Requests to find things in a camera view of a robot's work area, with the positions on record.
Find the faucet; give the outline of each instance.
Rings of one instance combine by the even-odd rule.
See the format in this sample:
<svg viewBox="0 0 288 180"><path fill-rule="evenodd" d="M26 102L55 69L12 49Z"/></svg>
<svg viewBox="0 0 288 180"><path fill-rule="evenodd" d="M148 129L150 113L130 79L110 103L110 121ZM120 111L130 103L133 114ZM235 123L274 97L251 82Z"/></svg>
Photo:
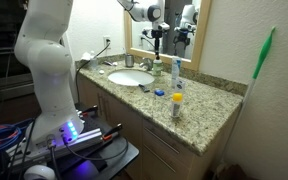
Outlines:
<svg viewBox="0 0 288 180"><path fill-rule="evenodd" d="M152 70L152 68L153 68L153 62L152 62L152 60L149 59L149 58L143 58L142 60L143 60L144 62L142 62L142 63L140 64L140 67L146 69L146 71Z"/></svg>

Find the cabinet drawer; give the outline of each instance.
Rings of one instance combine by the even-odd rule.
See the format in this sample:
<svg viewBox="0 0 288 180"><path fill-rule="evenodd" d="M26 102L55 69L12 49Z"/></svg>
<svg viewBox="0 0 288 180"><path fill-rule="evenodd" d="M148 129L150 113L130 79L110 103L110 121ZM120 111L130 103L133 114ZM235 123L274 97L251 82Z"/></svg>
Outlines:
<svg viewBox="0 0 288 180"><path fill-rule="evenodd" d="M159 144L163 154L167 152L187 166L191 165L193 161L194 154L192 152L147 121L143 121L143 142L147 145L151 142Z"/></svg>
<svg viewBox="0 0 288 180"><path fill-rule="evenodd" d="M178 180L187 179L188 169L176 160L168 164L154 149L144 144L143 147L143 179L146 180Z"/></svg>

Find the granite countertop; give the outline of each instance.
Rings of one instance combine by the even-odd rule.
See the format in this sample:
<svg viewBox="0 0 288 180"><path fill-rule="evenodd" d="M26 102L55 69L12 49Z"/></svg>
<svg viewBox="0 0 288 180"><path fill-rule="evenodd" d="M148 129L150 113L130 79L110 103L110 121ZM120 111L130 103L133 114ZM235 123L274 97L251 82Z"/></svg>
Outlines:
<svg viewBox="0 0 288 180"><path fill-rule="evenodd" d="M97 86L119 99L125 105L138 112L145 119L164 129L174 139L199 156L203 156L212 144L216 135L226 125L226 122L240 108L243 97L214 87L207 86L188 79L183 94L183 104L179 118L170 116L171 75L162 72L155 81L146 85L149 93L144 93L136 86L117 85L108 80L108 75L119 69L126 68L124 61L119 61L118 66L100 65L104 70L103 75L92 71L89 67L81 69L80 73L94 82ZM154 95L155 89L165 92L164 96Z"/></svg>

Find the electrical outlet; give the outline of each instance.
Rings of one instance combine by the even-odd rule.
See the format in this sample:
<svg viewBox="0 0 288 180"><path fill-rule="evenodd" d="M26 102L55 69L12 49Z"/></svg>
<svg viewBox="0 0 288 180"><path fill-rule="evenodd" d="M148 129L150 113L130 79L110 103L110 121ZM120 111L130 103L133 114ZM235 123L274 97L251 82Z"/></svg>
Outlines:
<svg viewBox="0 0 288 180"><path fill-rule="evenodd" d="M103 39L104 39L104 48L105 48L109 43L112 43L112 42L111 42L111 37L108 36L108 35L103 36Z"/></svg>
<svg viewBox="0 0 288 180"><path fill-rule="evenodd" d="M143 39L142 39L142 38L143 38L143 35L142 35L142 34L139 34L139 35L138 35L138 42L139 42L138 45L139 45L139 46L143 46Z"/></svg>

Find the blue cap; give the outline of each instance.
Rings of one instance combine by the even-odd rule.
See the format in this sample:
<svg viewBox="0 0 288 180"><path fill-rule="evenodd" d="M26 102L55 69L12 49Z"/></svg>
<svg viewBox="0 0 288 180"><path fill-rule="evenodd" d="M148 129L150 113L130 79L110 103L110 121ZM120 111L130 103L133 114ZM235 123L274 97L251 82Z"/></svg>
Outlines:
<svg viewBox="0 0 288 180"><path fill-rule="evenodd" d="M164 95L164 91L162 91L162 90L160 90L160 89L155 90L154 93L155 93L157 96L163 96L163 95Z"/></svg>

